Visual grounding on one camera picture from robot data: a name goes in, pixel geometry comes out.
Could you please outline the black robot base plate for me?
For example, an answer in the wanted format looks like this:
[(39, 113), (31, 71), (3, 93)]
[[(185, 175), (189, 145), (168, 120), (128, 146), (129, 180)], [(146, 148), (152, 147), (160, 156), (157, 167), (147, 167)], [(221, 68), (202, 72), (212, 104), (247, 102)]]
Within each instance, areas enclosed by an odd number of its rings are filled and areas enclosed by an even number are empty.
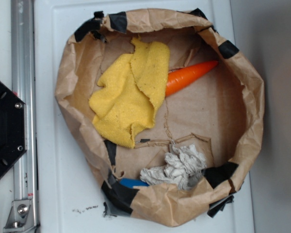
[(26, 104), (0, 81), (0, 179), (26, 152)]

